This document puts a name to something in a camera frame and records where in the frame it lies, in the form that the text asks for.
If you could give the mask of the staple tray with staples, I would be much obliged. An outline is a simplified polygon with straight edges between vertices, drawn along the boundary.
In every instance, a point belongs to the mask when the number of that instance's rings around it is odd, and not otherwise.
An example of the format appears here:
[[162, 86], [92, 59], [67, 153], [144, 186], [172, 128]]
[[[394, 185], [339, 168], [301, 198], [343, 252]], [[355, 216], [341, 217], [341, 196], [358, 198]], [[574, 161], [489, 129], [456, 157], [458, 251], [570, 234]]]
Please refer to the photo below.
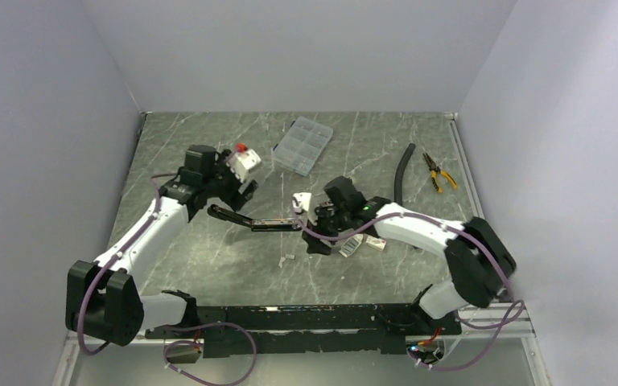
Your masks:
[[345, 258], [349, 258], [361, 246], [362, 241], [362, 234], [356, 234], [349, 237], [340, 247], [339, 254]]

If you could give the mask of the white staple box sleeve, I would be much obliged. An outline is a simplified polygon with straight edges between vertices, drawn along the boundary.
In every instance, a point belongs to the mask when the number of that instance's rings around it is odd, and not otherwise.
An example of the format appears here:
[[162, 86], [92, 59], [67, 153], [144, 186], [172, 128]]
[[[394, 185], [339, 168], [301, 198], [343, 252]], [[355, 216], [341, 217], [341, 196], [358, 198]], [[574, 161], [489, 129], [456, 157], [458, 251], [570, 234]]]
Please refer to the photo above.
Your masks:
[[386, 241], [383, 239], [380, 239], [378, 237], [373, 237], [373, 236], [366, 236], [366, 240], [365, 243], [371, 247], [374, 248], [380, 252], [382, 252], [385, 249], [386, 246]]

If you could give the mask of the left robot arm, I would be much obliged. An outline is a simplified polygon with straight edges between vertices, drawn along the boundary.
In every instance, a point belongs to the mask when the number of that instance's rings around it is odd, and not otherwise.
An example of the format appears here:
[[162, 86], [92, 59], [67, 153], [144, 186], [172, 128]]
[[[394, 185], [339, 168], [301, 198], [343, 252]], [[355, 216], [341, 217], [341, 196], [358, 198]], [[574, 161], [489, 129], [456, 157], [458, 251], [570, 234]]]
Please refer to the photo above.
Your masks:
[[76, 333], [80, 349], [96, 354], [86, 337], [105, 346], [125, 346], [142, 331], [166, 328], [177, 337], [192, 335], [200, 322], [196, 299], [179, 290], [142, 296], [139, 288], [159, 255], [211, 199], [233, 211], [249, 202], [258, 184], [251, 174], [262, 164], [243, 145], [218, 151], [193, 145], [175, 173], [151, 177], [154, 198], [130, 230], [92, 261], [76, 261], [67, 274], [65, 326]]

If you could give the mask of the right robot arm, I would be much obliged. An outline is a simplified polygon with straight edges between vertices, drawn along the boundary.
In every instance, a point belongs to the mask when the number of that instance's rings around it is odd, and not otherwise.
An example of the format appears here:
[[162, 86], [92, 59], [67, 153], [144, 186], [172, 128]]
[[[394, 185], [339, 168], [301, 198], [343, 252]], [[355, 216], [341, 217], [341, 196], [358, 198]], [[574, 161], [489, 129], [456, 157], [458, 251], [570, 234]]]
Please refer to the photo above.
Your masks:
[[315, 203], [308, 192], [295, 193], [291, 207], [297, 216], [307, 253], [329, 255], [339, 240], [365, 234], [399, 241], [444, 259], [450, 277], [423, 290], [410, 312], [412, 327], [431, 333], [448, 314], [465, 306], [485, 308], [507, 288], [517, 263], [487, 220], [443, 220], [404, 208], [391, 199], [371, 199], [344, 176], [324, 187], [326, 203]]

